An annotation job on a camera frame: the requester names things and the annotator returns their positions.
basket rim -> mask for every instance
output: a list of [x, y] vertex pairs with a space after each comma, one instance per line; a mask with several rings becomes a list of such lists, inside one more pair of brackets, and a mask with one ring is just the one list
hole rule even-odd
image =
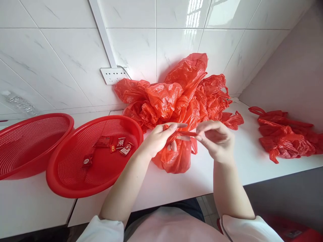
[[55, 173], [54, 166], [57, 163], [56, 158], [59, 155], [62, 147], [65, 146], [66, 143], [68, 143], [72, 137], [74, 137], [75, 135], [77, 135], [81, 131], [87, 129], [88, 127], [90, 127], [90, 126], [92, 126], [92, 125], [94, 125], [96, 123], [102, 122], [104, 120], [111, 120], [111, 119], [121, 119], [121, 120], [128, 120], [128, 121], [132, 122], [136, 126], [136, 128], [139, 130], [139, 132], [141, 134], [140, 137], [139, 137], [139, 142], [138, 142], [139, 146], [141, 145], [141, 143], [143, 142], [143, 139], [144, 139], [144, 134], [142, 132], [142, 129], [141, 129], [140, 125], [135, 120], [133, 120], [132, 118], [129, 118], [127, 116], [108, 115], [108, 116], [103, 116], [103, 117], [100, 117], [100, 118], [97, 118], [97, 119], [93, 119], [93, 120], [81, 125], [77, 129], [72, 131], [57, 146], [57, 148], [55, 149], [54, 153], [52, 154], [52, 156], [51, 156], [51, 158], [50, 158], [50, 160], [48, 162], [48, 166], [47, 166], [47, 169], [46, 169], [46, 180], [47, 180], [47, 184], [48, 184], [49, 188], [54, 193], [56, 193], [57, 195], [62, 196], [62, 197], [77, 199], [77, 198], [83, 198], [83, 197], [88, 197], [88, 196], [95, 195], [95, 194], [97, 194], [99, 192], [102, 192], [102, 191], [108, 189], [109, 187], [111, 187], [115, 183], [115, 181], [118, 179], [118, 177], [120, 176], [122, 171], [118, 175], [116, 175], [113, 179], [111, 179], [110, 181], [108, 181], [108, 182], [106, 182], [106, 183], [104, 183], [102, 185], [99, 185], [99, 186], [96, 186], [96, 187], [93, 187], [93, 188], [90, 188], [90, 189], [86, 189], [86, 190], [73, 190], [73, 189], [66, 188], [65, 186], [61, 185], [62, 184], [61, 181], [56, 179], [56, 176], [54, 175], [54, 173]]
[[43, 114], [43, 115], [39, 115], [36, 117], [32, 117], [23, 121], [20, 121], [16, 124], [13, 124], [3, 130], [0, 131], [0, 138], [7, 134], [10, 133], [14, 130], [16, 130], [17, 128], [20, 128], [26, 124], [30, 124], [33, 123], [35, 121], [39, 121], [42, 119], [46, 119], [46, 118], [53, 118], [53, 117], [64, 117], [67, 118], [69, 120], [69, 127], [67, 129], [67, 131], [65, 132], [65, 134], [55, 143], [53, 144], [49, 149], [47, 149], [45, 152], [43, 152], [42, 154], [40, 154], [39, 156], [35, 157], [34, 159], [28, 161], [27, 163], [23, 164], [22, 166], [19, 166], [15, 169], [13, 169], [12, 171], [9, 171], [5, 174], [0, 175], [0, 180], [6, 179], [22, 170], [24, 170], [26, 167], [29, 167], [30, 165], [32, 165], [33, 163], [35, 163], [38, 159], [41, 159], [43, 156], [47, 155], [49, 152], [51, 152], [53, 149], [56, 148], [56, 146], [59, 145], [59, 143], [72, 131], [72, 129], [74, 128], [74, 119], [72, 116], [70, 116], [69, 114], [65, 114], [65, 113], [50, 113], [50, 114]]

hand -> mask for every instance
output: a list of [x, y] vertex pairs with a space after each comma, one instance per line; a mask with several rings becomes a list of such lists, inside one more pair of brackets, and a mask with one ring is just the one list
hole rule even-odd
[[198, 124], [195, 137], [209, 151], [214, 161], [220, 163], [234, 162], [233, 148], [235, 137], [220, 121], [205, 121]]
[[[157, 125], [153, 131], [143, 141], [138, 150], [140, 152], [149, 154], [151, 158], [155, 157], [157, 152], [161, 151], [166, 145], [167, 139], [176, 131], [177, 128], [184, 128], [187, 124], [184, 123], [166, 123], [169, 128], [164, 130], [164, 124]], [[187, 140], [186, 136], [179, 136], [179, 139]], [[173, 141], [169, 146], [168, 150], [176, 151], [176, 142]]]

red colander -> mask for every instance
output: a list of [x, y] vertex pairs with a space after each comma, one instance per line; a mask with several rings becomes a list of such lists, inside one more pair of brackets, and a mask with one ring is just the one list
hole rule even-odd
[[63, 113], [36, 116], [0, 131], [0, 180], [16, 180], [46, 170], [57, 145], [74, 129]]
[[[125, 137], [134, 148], [127, 156], [119, 150], [95, 147], [101, 136]], [[143, 132], [136, 121], [122, 115], [92, 120], [69, 134], [53, 153], [46, 171], [50, 189], [66, 198], [82, 198], [112, 186], [131, 155], [143, 141]], [[84, 158], [93, 155], [92, 164], [84, 166]]]

clear plastic bottle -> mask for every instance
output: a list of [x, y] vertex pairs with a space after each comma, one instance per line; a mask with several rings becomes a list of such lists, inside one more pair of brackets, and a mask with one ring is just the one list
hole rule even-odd
[[18, 96], [13, 91], [2, 91], [1, 95], [18, 113], [25, 113], [27, 117], [34, 117], [40, 115], [37, 108], [30, 102]]

power cord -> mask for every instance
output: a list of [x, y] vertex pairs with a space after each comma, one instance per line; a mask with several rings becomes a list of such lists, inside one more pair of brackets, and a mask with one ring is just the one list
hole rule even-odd
[[125, 70], [125, 68], [123, 68], [122, 66], [118, 66], [118, 65], [117, 65], [117, 67], [122, 68], [125, 71], [125, 73], [128, 75], [128, 77], [130, 78], [130, 80], [132, 80], [131, 77], [129, 76], [128, 72]]

